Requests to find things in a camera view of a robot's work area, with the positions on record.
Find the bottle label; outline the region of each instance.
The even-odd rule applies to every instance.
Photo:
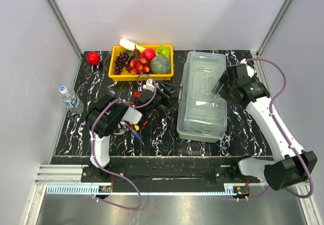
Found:
[[[70,100],[65,101],[64,104],[68,108],[70,108],[70,107],[78,106],[79,102],[80,102],[79,97],[76,94],[74,94],[74,96]]]

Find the plastic container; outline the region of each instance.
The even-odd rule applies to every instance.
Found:
[[[226,68],[222,54],[189,52],[179,94],[181,139],[216,142],[227,128],[226,100],[211,92]]]
[[[71,88],[60,87],[60,99],[73,114],[82,114],[85,110],[76,92]]]
[[[159,45],[141,45],[142,47],[145,47],[147,49],[154,49],[156,50]],[[171,62],[171,69],[168,74],[150,74],[155,80],[164,80],[169,81],[171,80],[171,77],[174,75],[174,69],[173,69],[173,47],[172,45],[165,45],[166,48],[170,49],[170,62]],[[125,52],[126,49],[124,49],[122,46],[114,46],[111,53],[111,61],[109,66],[109,72],[108,76],[112,78],[114,81],[136,81],[137,75],[131,74],[127,70],[123,70],[121,74],[117,75],[114,74],[114,67],[115,67],[115,59],[119,55],[120,52]],[[147,80],[148,77],[142,76],[140,77],[140,80]]]

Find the black marble table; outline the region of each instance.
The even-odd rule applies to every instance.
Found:
[[[180,85],[183,66],[189,51],[174,52],[174,77],[171,84]],[[213,50],[226,56],[227,65],[237,64],[244,58],[251,58],[250,51]],[[108,77],[111,51],[98,52],[102,61],[98,66],[90,66],[84,58],[77,75],[75,91],[84,103],[82,115],[65,117],[62,132],[53,156],[52,163],[79,163],[78,158],[89,158],[90,133],[85,122],[87,110],[105,94],[134,100],[134,92],[140,91],[136,82],[114,82]],[[227,105],[227,131],[225,137],[216,143],[189,141],[179,138],[177,133],[178,104],[171,109],[155,109],[148,124],[142,128],[143,140],[139,141],[127,132],[123,136],[112,136],[111,156],[271,156],[271,150],[262,132],[252,117],[240,106]]]

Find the yellow tray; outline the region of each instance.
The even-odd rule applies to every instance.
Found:
[[[154,49],[156,50],[159,45],[141,45],[142,47],[145,47],[146,49]],[[171,80],[171,77],[174,74],[173,70],[173,47],[172,45],[165,45],[166,48],[170,49],[170,62],[171,62],[171,69],[168,74],[150,74],[155,80]],[[114,46],[112,49],[111,53],[111,61],[110,61],[110,66],[109,66],[109,72],[108,76],[112,78],[116,82],[121,82],[121,81],[136,81],[137,74],[131,74],[129,73],[125,67],[123,68],[123,71],[121,74],[114,74],[114,67],[115,67],[115,59],[119,55],[120,52],[125,52],[126,49],[124,49],[122,46]],[[147,80],[148,77],[142,76],[139,77],[140,80]]]

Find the red tomato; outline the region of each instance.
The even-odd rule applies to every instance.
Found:
[[[87,55],[87,62],[90,65],[97,65],[100,62],[100,56],[96,52],[91,52]]]
[[[153,49],[145,49],[143,51],[143,54],[145,59],[149,62],[156,56],[156,53]]]

